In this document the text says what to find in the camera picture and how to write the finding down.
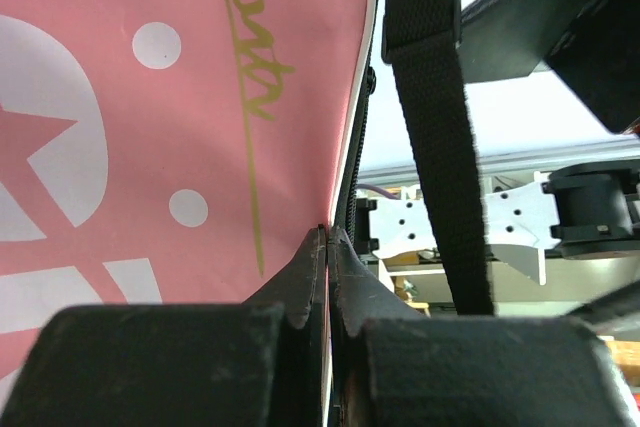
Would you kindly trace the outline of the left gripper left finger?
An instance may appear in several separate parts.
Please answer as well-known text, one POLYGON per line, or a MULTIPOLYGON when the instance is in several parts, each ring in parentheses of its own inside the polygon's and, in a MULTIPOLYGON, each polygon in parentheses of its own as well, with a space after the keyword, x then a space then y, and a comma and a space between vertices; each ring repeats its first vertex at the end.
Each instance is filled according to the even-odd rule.
POLYGON ((5 426, 322 426, 326 231, 239 304, 78 306, 39 334, 5 426))

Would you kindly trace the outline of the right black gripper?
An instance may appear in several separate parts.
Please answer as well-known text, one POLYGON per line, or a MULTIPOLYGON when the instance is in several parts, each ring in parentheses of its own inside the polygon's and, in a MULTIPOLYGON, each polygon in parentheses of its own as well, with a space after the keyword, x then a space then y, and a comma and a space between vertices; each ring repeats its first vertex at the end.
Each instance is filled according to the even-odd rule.
POLYGON ((466 83, 546 64, 609 132, 639 131, 639 0, 475 0, 462 34, 466 83))

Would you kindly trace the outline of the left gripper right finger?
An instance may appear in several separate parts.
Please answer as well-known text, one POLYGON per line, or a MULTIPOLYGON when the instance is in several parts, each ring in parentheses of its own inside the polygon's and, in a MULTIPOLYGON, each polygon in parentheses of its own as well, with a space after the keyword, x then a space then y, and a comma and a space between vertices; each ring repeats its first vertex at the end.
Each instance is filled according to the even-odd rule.
POLYGON ((360 262, 342 229, 327 259, 340 425, 638 424, 601 339, 638 321, 637 284, 559 317, 428 317, 360 262))

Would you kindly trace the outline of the pink racket bag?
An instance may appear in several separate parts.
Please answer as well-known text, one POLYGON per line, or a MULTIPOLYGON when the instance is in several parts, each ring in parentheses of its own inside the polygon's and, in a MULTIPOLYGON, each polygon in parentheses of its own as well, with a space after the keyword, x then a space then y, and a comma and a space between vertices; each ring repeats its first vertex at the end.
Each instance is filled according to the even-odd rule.
MULTIPOLYGON (((1 0, 1 415, 78 306, 239 304, 346 235, 385 0, 1 0)), ((494 311, 486 261, 447 272, 494 311)))

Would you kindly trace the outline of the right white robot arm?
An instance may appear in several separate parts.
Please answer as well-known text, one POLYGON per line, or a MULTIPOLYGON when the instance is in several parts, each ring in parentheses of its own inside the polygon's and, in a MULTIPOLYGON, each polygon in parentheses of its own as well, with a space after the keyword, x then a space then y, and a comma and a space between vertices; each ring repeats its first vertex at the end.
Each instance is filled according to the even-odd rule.
POLYGON ((432 249, 447 272, 494 256, 544 279, 544 255, 639 252, 639 163, 592 161, 482 194, 463 88, 545 63, 611 133, 639 132, 639 0, 385 0, 382 59, 411 139, 422 207, 379 202, 377 256, 432 249))

